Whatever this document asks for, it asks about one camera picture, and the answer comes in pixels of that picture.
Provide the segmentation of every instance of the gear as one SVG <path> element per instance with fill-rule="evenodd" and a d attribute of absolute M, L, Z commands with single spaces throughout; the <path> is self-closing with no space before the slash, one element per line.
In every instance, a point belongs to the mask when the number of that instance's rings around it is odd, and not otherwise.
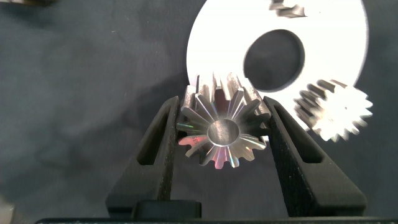
<path fill-rule="evenodd" d="M 372 116 L 372 103 L 367 94 L 336 80 L 319 80 L 300 92 L 297 116 L 325 141 L 348 140 L 349 133 L 359 134 L 359 127 L 367 126 L 363 118 Z"/>
<path fill-rule="evenodd" d="M 304 7 L 296 4 L 297 0 L 272 0 L 269 10 L 275 10 L 278 16 L 288 18 L 305 17 Z"/>
<path fill-rule="evenodd" d="M 259 137 L 269 130 L 263 121 L 270 113 L 258 92 L 247 78 L 231 73 L 218 80 L 199 76 L 197 83 L 187 86 L 181 109 L 188 122 L 177 123 L 188 134 L 178 143 L 191 145 L 185 155 L 198 154 L 203 166 L 214 161 L 216 169 L 226 161 L 238 167 L 240 157 L 252 161 L 253 149 L 266 148 Z"/>

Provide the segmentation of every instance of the metal part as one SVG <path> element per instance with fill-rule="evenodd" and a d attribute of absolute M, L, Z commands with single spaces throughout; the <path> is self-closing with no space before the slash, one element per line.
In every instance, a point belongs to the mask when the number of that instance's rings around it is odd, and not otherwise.
<path fill-rule="evenodd" d="M 268 10 L 271 3 L 271 0 L 207 1 L 188 41 L 188 78 L 195 86 L 198 74 L 211 77 L 213 72 L 232 72 L 244 76 L 246 54 L 258 38 L 273 30 L 290 31 L 300 39 L 305 52 L 301 71 L 284 88 L 258 90 L 258 93 L 277 100 L 308 129 L 296 116 L 294 99 L 300 97 L 299 92 L 308 83 L 319 79 L 335 79 L 349 86 L 356 83 L 368 48 L 366 11 L 360 0 L 303 1 L 307 17 L 288 19 Z M 293 3 L 301 6 L 299 0 Z M 294 6 L 286 0 L 284 4 Z"/>
<path fill-rule="evenodd" d="M 259 129 L 267 129 L 263 118 L 269 110 L 247 78 L 230 73 L 220 78 L 220 86 L 216 79 L 198 76 L 196 88 L 187 86 L 181 110 L 189 121 L 177 123 L 177 129 L 188 136 L 178 143 L 191 145 L 186 156 L 198 154 L 203 166 L 214 161 L 222 169 L 228 161 L 238 167 L 240 157 L 252 161 L 253 149 L 266 148 Z"/>
<path fill-rule="evenodd" d="M 275 10 L 278 16 L 288 18 L 305 17 L 304 7 L 286 0 L 272 0 L 269 10 Z"/>
<path fill-rule="evenodd" d="M 347 140 L 349 133 L 359 134 L 358 127 L 367 125 L 363 118 L 372 116 L 368 108 L 373 104 L 366 99 L 367 94 L 352 86 L 319 80 L 307 88 L 296 100 L 297 116 L 325 141 Z"/>

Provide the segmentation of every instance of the shiny metal surface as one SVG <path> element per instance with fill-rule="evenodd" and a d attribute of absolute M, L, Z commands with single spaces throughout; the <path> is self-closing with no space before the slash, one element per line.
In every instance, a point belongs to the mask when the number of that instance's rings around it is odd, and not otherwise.
<path fill-rule="evenodd" d="M 298 1 L 272 0 L 269 10 L 275 10 L 278 16 L 288 18 L 305 17 L 304 7 Z"/>
<path fill-rule="evenodd" d="M 349 133 L 359 134 L 359 127 L 365 127 L 363 120 L 372 116 L 368 110 L 372 103 L 367 94 L 336 80 L 319 80 L 309 84 L 308 91 L 300 92 L 297 116 L 325 141 L 337 142 L 348 139 Z"/>
<path fill-rule="evenodd" d="M 253 149 L 266 148 L 267 137 L 256 129 L 267 127 L 257 116 L 269 110 L 247 78 L 232 73 L 198 77 L 196 88 L 187 86 L 182 113 L 188 121 L 177 123 L 177 129 L 188 136 L 178 143 L 191 145 L 185 155 L 199 155 L 201 165 L 214 161 L 222 169 L 228 161 L 238 167 L 240 157 L 252 161 Z"/>

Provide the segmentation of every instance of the spur gear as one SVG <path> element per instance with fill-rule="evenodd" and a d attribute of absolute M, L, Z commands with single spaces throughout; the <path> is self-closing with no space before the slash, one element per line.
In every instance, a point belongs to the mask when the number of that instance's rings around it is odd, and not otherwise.
<path fill-rule="evenodd" d="M 228 161 L 239 166 L 239 158 L 254 159 L 253 149 L 263 150 L 269 129 L 263 121 L 270 112 L 247 78 L 229 74 L 202 78 L 197 87 L 187 86 L 181 108 L 188 122 L 177 123 L 177 129 L 188 136 L 180 145 L 191 145 L 185 154 L 199 155 L 200 164 L 215 162 L 222 169 Z"/>
<path fill-rule="evenodd" d="M 272 0 L 269 10 L 275 10 L 278 16 L 288 18 L 305 17 L 304 7 L 297 0 Z"/>
<path fill-rule="evenodd" d="M 349 133 L 359 134 L 359 127 L 367 126 L 363 118 L 372 116 L 372 103 L 367 94 L 336 80 L 309 84 L 295 100 L 297 116 L 325 141 L 348 140 Z"/>

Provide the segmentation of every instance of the white plastic disc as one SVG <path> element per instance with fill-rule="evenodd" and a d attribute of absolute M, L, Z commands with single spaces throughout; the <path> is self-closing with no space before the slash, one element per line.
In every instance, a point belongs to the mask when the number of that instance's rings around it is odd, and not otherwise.
<path fill-rule="evenodd" d="M 303 44 L 305 61 L 300 75 L 277 91 L 261 91 L 271 97 L 304 127 L 296 116 L 293 99 L 317 80 L 339 80 L 354 85 L 361 73 L 368 46 L 368 23 L 360 0 L 300 1 L 307 17 L 278 17 L 269 10 L 270 0 L 208 0 L 190 34 L 187 70 L 191 85 L 197 75 L 229 72 L 244 75 L 250 46 L 272 30 L 293 32 Z"/>

